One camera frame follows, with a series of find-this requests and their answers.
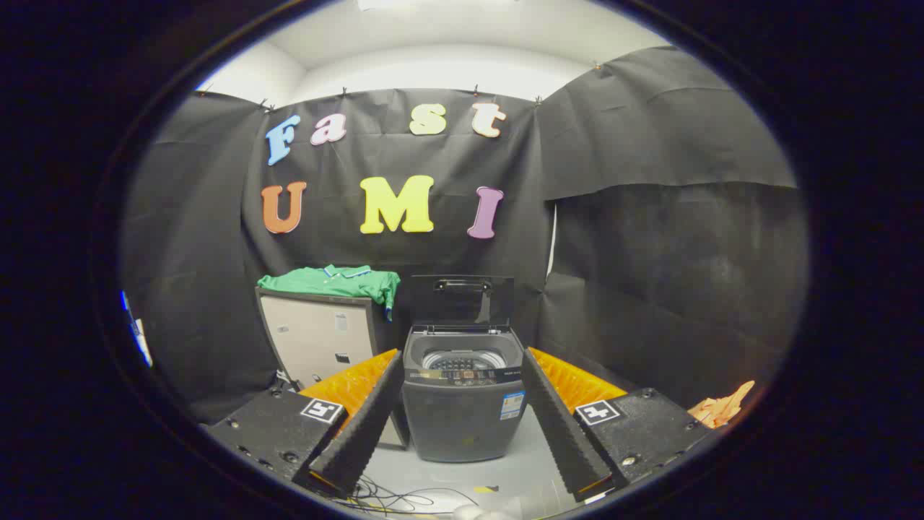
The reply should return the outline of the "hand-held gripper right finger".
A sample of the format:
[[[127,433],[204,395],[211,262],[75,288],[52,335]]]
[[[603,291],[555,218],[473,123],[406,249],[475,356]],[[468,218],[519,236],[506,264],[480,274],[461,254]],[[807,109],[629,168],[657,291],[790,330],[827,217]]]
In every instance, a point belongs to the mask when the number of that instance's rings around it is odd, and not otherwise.
[[[578,501],[653,480],[716,435],[657,389],[624,391],[534,348],[523,352],[521,372],[565,490]]]

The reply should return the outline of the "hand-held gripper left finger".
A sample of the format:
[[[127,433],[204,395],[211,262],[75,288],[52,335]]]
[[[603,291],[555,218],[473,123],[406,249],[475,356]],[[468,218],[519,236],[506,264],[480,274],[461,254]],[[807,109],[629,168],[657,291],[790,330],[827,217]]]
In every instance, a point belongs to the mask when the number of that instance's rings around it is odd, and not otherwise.
[[[206,428],[258,471],[347,499],[372,458],[404,382],[392,349],[303,391],[275,385]]]

